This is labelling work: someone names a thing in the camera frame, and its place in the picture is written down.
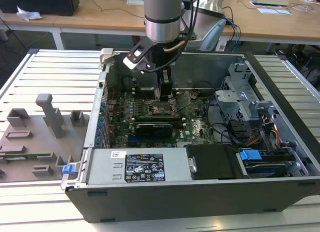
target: blue latch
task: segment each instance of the blue latch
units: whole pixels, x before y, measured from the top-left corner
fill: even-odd
[[[76,165],[64,165],[62,168],[62,174],[71,174],[76,173]]]
[[[258,161],[262,160],[262,157],[258,150],[243,150],[240,152],[241,159],[248,161]]]

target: motherboard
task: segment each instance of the motherboard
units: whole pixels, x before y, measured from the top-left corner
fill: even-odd
[[[177,92],[168,101],[127,92],[109,93],[108,133],[111,148],[170,148],[212,144],[213,132],[206,113],[208,96]]]

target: power supply label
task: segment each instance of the power supply label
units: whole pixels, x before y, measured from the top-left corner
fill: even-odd
[[[165,181],[163,154],[126,155],[124,180],[126,182]]]

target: white paper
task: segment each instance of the white paper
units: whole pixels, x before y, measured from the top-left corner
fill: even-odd
[[[267,8],[258,8],[258,10],[261,13],[268,13],[268,14],[278,14],[278,15],[292,15],[289,11],[287,10],[280,10],[280,9],[267,9]]]
[[[35,20],[35,19],[42,18],[40,13],[37,11],[29,12],[29,11],[22,10],[18,6],[17,6],[17,8],[18,8],[18,12],[16,14],[19,18],[21,18],[23,20],[29,21],[29,20]]]
[[[143,5],[144,1],[143,0],[127,0],[126,3],[128,5]]]

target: floor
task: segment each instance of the floor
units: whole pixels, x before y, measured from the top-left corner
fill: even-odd
[[[55,42],[51,33],[36,31],[15,31],[20,41],[28,48],[55,49]],[[7,31],[8,41],[0,40],[0,87],[4,85],[11,73],[18,66],[26,51],[16,39],[15,35]],[[81,33],[63,33],[65,46],[69,50],[100,50],[103,47],[112,47],[116,49],[130,49],[133,46],[131,36],[123,35],[99,35],[100,45],[96,46],[94,35]],[[234,42],[231,42],[226,51],[231,51]],[[245,42],[239,45],[236,51],[250,51],[254,54],[267,54],[267,43]],[[286,44],[273,45],[272,49],[286,48]]]

